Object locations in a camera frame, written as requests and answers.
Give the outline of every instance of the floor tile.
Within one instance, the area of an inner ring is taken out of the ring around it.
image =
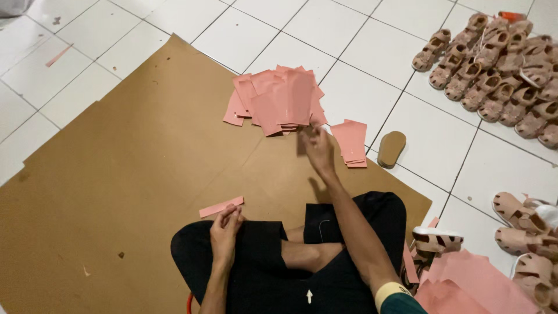
[[[345,119],[366,123],[364,144],[368,146],[401,94],[400,89],[341,61],[333,66],[320,88],[325,93],[320,103],[329,125]]]
[[[103,98],[120,81],[108,70],[93,63],[47,102],[41,108],[41,113],[59,128],[63,128],[89,105]]]
[[[235,8],[229,8],[193,46],[238,73],[243,73],[279,32]]]
[[[169,37],[168,34],[142,21],[102,55],[97,62],[124,79],[164,45]]]
[[[478,126],[480,117],[477,112],[470,112],[461,106],[460,102],[449,100],[444,91],[434,89],[429,84],[429,75],[436,68],[436,64],[428,72],[415,72],[411,81],[405,88],[405,92],[420,98],[421,100],[442,109],[443,111],[460,118],[474,126]]]
[[[219,0],[167,0],[146,21],[192,42],[227,8]]]
[[[67,47],[60,38],[53,36],[6,72],[2,80],[40,109],[92,62],[72,47],[49,68],[45,66]]]
[[[488,256],[494,267],[509,276],[517,257],[503,251],[496,244],[494,234],[500,227],[505,226],[450,196],[436,228],[459,232],[463,236],[461,248],[474,254]]]
[[[450,30],[451,38],[454,38],[455,35],[465,29],[471,15],[476,13],[478,13],[478,11],[456,4],[455,7],[451,9],[448,19],[444,22],[442,28]]]
[[[378,163],[378,152],[370,149],[366,157],[373,162]],[[448,192],[422,179],[418,175],[410,172],[400,165],[396,164],[393,169],[386,169],[386,171],[396,177],[399,181],[407,184],[410,188],[421,193],[432,201],[432,205],[430,206],[428,213],[426,213],[426,216],[422,220],[422,227],[428,227],[434,217],[440,217],[440,213],[442,213],[444,205],[448,200]]]
[[[528,19],[533,22],[533,32],[549,34],[554,38],[558,38],[557,12],[558,1],[535,0],[528,16]]]
[[[398,163],[445,191],[450,191],[473,140],[476,127],[403,93],[372,149],[391,131],[407,136]]]
[[[309,0],[283,31],[338,57],[366,18],[331,0]]]
[[[0,142],[31,117],[36,109],[0,82]]]
[[[23,168],[23,161],[58,132],[58,128],[40,113],[0,144],[0,185]]]
[[[380,3],[380,0],[335,0],[335,2],[348,6],[362,14],[370,15],[378,3]]]
[[[492,135],[512,143],[526,151],[529,151],[543,159],[546,159],[554,164],[558,164],[558,151],[548,149],[538,141],[538,139],[524,139],[517,135],[513,127],[507,127],[500,123],[488,123],[483,121],[480,128]]]
[[[108,0],[99,0],[56,35],[95,60],[141,22]]]
[[[50,31],[58,32],[95,2],[97,0],[35,0],[26,14]]]
[[[153,10],[158,8],[165,0],[111,0],[131,14],[139,18],[147,17]]]
[[[282,29],[306,0],[237,0],[233,7]]]
[[[556,203],[556,182],[558,168],[479,130],[452,194],[499,219],[492,209],[492,199],[498,192],[516,197],[527,193]]]
[[[340,60],[404,89],[414,72],[411,61],[425,44],[425,40],[369,19]]]
[[[275,70],[277,65],[291,68],[302,65],[306,70],[313,70],[316,81],[320,83],[334,62],[334,57],[282,32],[250,65],[246,73]]]
[[[429,40],[440,29],[452,6],[447,0],[383,0],[372,17]]]
[[[491,16],[500,11],[527,14],[533,0],[458,0],[457,3]]]
[[[0,75],[47,41],[51,33],[27,16],[6,19],[0,26]]]

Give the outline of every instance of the orange object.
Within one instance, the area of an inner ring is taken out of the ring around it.
[[[510,23],[515,23],[515,22],[523,21],[523,20],[527,19],[527,16],[525,14],[513,13],[513,12],[504,12],[504,11],[498,12],[498,16],[501,16],[501,17],[509,20]]]

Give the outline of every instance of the knee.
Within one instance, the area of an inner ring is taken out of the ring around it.
[[[171,240],[171,254],[175,256],[178,252],[188,251],[188,246],[200,237],[209,236],[209,229],[213,221],[204,220],[193,222],[180,229]]]

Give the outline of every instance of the black shorts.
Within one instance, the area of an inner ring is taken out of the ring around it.
[[[401,267],[406,211],[393,193],[368,192],[353,198],[386,249],[396,272]],[[172,238],[171,254],[198,303],[211,273],[212,221],[182,228]],[[237,235],[230,272],[227,313],[377,313],[374,298],[347,250],[315,274],[287,269],[281,240],[282,222],[246,221]],[[343,242],[333,206],[307,204],[304,243]],[[306,294],[312,293],[311,304]]]

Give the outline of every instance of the brown cardboard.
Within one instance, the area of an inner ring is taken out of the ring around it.
[[[222,121],[233,76],[173,35],[25,161],[0,188],[8,313],[184,313],[170,241],[198,210],[243,195],[249,219],[290,228],[306,202],[327,201],[296,134]],[[403,199],[410,239],[431,201],[371,161],[347,169],[335,148],[351,195]]]

